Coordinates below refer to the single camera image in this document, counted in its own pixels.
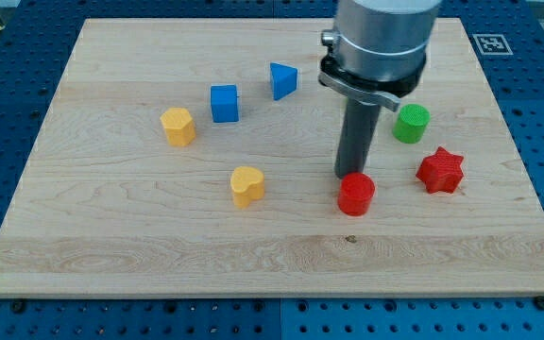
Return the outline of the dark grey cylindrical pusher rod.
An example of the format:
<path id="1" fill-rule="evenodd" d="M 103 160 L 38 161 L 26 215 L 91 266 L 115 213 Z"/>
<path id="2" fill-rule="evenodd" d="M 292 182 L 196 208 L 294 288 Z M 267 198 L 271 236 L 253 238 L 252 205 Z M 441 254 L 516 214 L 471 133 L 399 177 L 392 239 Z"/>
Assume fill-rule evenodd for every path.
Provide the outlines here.
<path id="1" fill-rule="evenodd" d="M 380 111 L 378 105 L 347 101 L 334 166 L 338 178 L 364 170 Z"/>

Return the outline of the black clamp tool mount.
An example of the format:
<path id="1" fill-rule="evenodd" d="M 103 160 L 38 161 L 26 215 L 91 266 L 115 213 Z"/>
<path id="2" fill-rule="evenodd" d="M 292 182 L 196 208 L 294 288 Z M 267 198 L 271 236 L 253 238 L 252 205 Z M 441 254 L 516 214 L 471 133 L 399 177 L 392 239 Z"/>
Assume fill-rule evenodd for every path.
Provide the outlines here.
<path id="1" fill-rule="evenodd" d="M 426 65 L 426 58 L 409 75 L 393 81 L 370 80 L 355 76 L 342 69 L 330 55 L 320 61 L 318 81 L 348 99 L 373 104 L 396 111 L 400 100 L 418 85 Z"/>

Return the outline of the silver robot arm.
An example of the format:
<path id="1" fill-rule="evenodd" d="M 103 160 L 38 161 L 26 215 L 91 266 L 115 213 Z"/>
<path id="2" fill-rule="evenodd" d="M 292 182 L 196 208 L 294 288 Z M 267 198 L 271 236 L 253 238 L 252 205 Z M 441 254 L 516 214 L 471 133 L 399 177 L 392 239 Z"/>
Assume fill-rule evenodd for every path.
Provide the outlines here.
<path id="1" fill-rule="evenodd" d="M 347 99 L 334 173 L 364 170 L 381 109 L 397 111 L 418 85 L 441 0 L 340 0 L 318 81 Z"/>

